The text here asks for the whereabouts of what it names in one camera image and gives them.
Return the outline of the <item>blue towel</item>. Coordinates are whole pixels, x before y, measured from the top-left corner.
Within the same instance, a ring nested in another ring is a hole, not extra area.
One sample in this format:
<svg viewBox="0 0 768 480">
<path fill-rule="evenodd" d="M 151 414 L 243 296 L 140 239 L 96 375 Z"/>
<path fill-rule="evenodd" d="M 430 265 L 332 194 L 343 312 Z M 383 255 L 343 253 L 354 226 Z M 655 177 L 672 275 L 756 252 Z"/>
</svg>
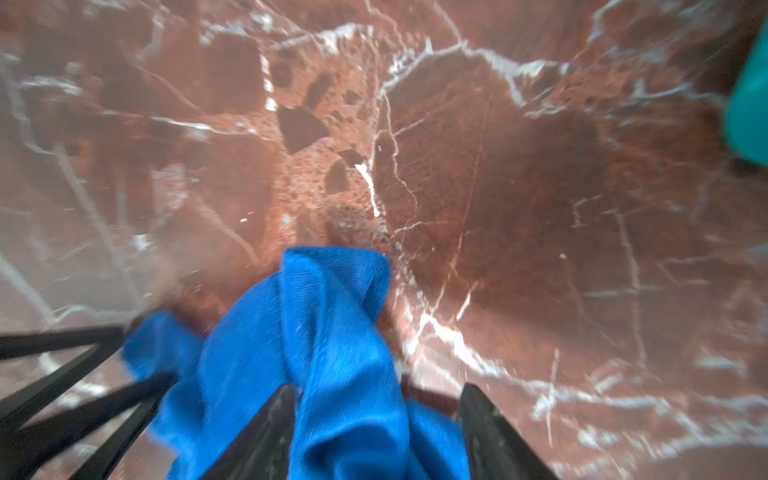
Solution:
<svg viewBox="0 0 768 480">
<path fill-rule="evenodd" d="M 132 376 L 173 372 L 150 426 L 176 453 L 173 479 L 200 478 L 282 385 L 297 390 L 292 479 L 466 479 L 460 425 L 403 397 L 375 322 L 391 279 L 371 250 L 288 249 L 199 337 L 164 311 L 126 342 Z"/>
</svg>

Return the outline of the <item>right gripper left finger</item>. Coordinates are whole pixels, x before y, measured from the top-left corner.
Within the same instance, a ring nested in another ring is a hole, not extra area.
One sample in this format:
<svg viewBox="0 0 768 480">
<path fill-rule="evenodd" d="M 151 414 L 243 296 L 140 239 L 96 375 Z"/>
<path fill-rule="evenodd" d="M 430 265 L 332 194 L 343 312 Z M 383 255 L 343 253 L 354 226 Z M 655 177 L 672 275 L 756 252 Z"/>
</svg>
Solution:
<svg viewBox="0 0 768 480">
<path fill-rule="evenodd" d="M 281 385 L 201 480 L 286 480 L 295 428 L 296 389 Z"/>
</svg>

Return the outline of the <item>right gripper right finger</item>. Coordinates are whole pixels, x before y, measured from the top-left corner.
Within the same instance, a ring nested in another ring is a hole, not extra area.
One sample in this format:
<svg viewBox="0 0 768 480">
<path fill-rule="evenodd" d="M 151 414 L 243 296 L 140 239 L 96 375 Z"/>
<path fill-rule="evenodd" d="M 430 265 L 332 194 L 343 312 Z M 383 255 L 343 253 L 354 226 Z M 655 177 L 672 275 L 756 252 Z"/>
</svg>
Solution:
<svg viewBox="0 0 768 480">
<path fill-rule="evenodd" d="M 472 480 L 558 479 L 478 386 L 464 386 L 458 419 Z"/>
</svg>

